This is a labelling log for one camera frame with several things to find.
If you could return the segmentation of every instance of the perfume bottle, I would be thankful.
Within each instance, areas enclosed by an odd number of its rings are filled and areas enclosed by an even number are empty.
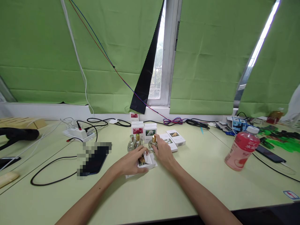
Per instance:
[[[135,144],[135,140],[134,140],[134,135],[130,135],[130,141],[128,143],[128,146],[127,146],[127,151],[130,152],[132,151],[134,148],[134,144]]]
[[[154,149],[152,148],[152,145],[154,145],[158,149],[157,142],[156,142],[156,137],[154,135],[152,136],[152,140],[150,140],[149,143],[148,143],[149,149],[152,152],[154,152]]]
[[[134,143],[133,149],[136,149],[137,147],[143,144],[143,139],[140,138],[140,134],[136,134],[136,139],[137,141]]]

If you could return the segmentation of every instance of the black smartphone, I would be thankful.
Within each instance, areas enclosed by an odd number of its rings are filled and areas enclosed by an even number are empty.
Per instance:
[[[261,153],[264,157],[267,157],[268,159],[270,159],[271,161],[275,162],[275,163],[286,163],[286,161],[283,158],[280,158],[278,155],[275,155],[273,152],[267,150],[266,148],[264,148],[263,146],[259,145],[256,148],[256,151],[258,151],[259,153]]]
[[[99,173],[106,157],[108,154],[105,147],[98,147],[93,154],[90,154],[89,159],[86,161],[86,164],[83,166],[82,171],[80,172],[81,176],[88,176]]]
[[[2,169],[2,167],[4,167],[8,162],[10,162],[14,157],[4,157],[0,159],[0,169]],[[21,159],[21,157],[17,157],[14,161],[12,161],[7,167],[9,167],[10,165],[16,163],[17,161],[19,161]]]

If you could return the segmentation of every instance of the black curtain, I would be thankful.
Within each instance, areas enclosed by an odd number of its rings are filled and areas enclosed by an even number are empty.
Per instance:
[[[160,21],[161,21],[162,12],[163,12],[163,4],[164,4],[164,1],[162,2],[162,8],[160,10],[160,14],[159,14],[158,21],[156,24],[155,32],[154,32],[154,35],[153,35],[153,38],[151,41],[151,45],[150,45],[143,69],[141,71],[140,77],[138,78],[137,85],[134,90],[134,92],[146,104],[147,104],[149,91],[150,91],[150,84],[151,84],[151,78],[152,78],[154,61],[155,61],[156,46],[157,46],[157,41],[158,41],[158,32],[159,32],[159,26],[160,26]],[[146,105],[143,102],[141,102],[141,100],[139,100],[135,96],[135,94],[133,94],[130,108],[139,113],[145,114]]]

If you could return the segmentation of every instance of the juice bottle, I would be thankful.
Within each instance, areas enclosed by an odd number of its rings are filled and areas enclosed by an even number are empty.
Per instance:
[[[258,128],[249,126],[246,131],[237,134],[231,150],[225,158],[225,163],[230,168],[236,171],[241,171],[244,168],[247,159],[260,143],[256,136],[258,132]]]

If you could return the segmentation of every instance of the power strip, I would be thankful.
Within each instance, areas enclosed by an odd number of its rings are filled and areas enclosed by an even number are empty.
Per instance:
[[[67,130],[64,130],[62,133],[69,138],[75,138],[75,140],[79,142],[80,140],[76,138],[81,139],[83,142],[88,142],[93,140],[94,137],[96,137],[95,133],[91,133],[87,135],[87,132],[84,129],[79,130],[78,128],[68,128]]]

